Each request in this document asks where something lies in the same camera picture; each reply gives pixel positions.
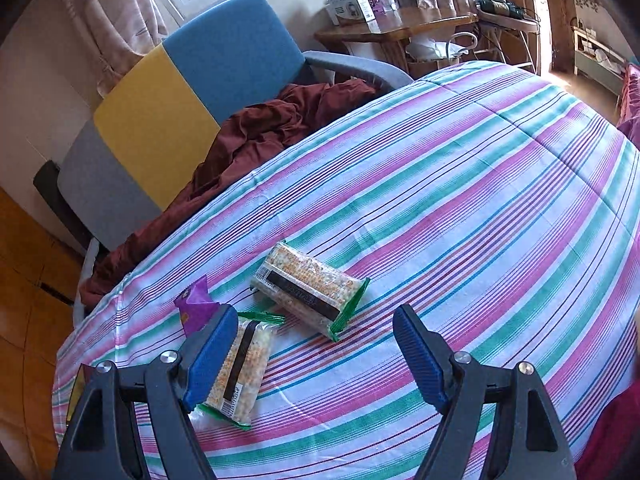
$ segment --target metal screw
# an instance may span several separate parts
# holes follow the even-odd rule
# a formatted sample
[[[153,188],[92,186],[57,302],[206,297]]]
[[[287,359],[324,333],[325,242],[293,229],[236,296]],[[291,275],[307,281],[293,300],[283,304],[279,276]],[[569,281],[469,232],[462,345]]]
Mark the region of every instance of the metal screw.
[[[95,367],[95,369],[101,374],[107,373],[111,368],[113,368],[111,361],[102,361],[101,363],[98,363],[97,367]]]
[[[163,363],[173,363],[178,358],[178,352],[175,350],[167,350],[166,352],[162,352],[160,354],[160,360]]]
[[[453,360],[457,363],[468,365],[471,362],[471,354],[469,352],[456,352],[453,354]]]
[[[525,375],[531,375],[533,372],[536,371],[533,365],[531,363],[527,363],[526,361],[523,361],[518,364],[518,370],[520,370],[520,372]]]

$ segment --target striped bed sheet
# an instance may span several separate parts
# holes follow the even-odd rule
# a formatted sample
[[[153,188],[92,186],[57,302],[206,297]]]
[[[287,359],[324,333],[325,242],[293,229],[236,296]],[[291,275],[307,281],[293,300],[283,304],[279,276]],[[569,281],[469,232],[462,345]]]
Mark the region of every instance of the striped bed sheet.
[[[58,353],[58,439],[79,365],[178,348],[173,298],[197,278],[238,310],[276,309],[249,277],[285,238],[372,281],[339,343],[288,317],[251,430],[192,413],[218,478],[412,478],[440,416],[393,338],[402,303],[484,364],[532,362],[577,459],[631,381],[639,162],[588,106],[504,64],[468,62],[381,97],[236,183],[103,299]],[[485,408],[467,478],[488,445]],[[136,413],[152,477],[165,478],[146,406]]]

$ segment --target blue rubber pad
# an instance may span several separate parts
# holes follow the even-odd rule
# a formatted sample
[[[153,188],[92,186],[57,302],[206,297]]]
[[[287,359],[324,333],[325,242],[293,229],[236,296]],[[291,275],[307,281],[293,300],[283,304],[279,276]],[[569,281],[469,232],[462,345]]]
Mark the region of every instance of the blue rubber pad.
[[[188,412],[207,399],[236,334],[238,313],[229,307],[189,368],[188,387],[182,397],[182,405]]]
[[[434,406],[439,413],[445,413],[449,399],[444,391],[442,369],[402,308],[394,312],[393,327],[400,351],[424,402]]]

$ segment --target product box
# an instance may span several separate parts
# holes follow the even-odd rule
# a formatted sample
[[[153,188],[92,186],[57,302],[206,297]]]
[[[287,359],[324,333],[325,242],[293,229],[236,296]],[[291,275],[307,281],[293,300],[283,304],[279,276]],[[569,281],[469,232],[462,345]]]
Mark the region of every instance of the product box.
[[[368,0],[328,0],[340,25],[375,19]]]

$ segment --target wooden floor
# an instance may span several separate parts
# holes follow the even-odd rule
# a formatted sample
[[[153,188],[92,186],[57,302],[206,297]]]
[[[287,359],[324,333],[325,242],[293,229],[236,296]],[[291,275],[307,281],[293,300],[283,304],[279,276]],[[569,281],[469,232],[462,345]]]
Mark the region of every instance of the wooden floor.
[[[80,268],[0,188],[0,442],[27,480],[51,478],[56,352],[73,329],[71,307],[41,285],[73,298]]]
[[[585,75],[574,75],[573,72],[543,73],[542,77],[588,104],[611,124],[617,124],[620,118],[620,113],[616,107],[618,98],[601,84]]]

